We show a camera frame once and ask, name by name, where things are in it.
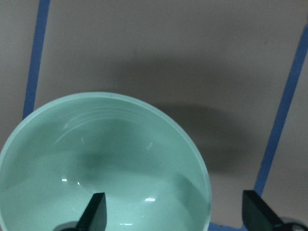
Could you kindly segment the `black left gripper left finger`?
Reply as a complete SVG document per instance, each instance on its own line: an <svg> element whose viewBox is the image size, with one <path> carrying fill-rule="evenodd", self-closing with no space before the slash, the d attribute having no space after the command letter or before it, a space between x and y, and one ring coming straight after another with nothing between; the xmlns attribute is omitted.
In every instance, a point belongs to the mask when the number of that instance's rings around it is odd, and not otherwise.
<svg viewBox="0 0 308 231"><path fill-rule="evenodd" d="M107 208L105 193L95 193L75 229L77 231L105 231L107 225Z"/></svg>

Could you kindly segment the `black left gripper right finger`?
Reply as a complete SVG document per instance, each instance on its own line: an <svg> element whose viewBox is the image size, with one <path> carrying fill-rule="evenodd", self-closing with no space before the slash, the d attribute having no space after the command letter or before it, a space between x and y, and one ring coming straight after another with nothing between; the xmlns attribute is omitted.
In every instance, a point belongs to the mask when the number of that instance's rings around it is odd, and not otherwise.
<svg viewBox="0 0 308 231"><path fill-rule="evenodd" d="M242 220L248 231L278 231L284 225L254 190L243 191Z"/></svg>

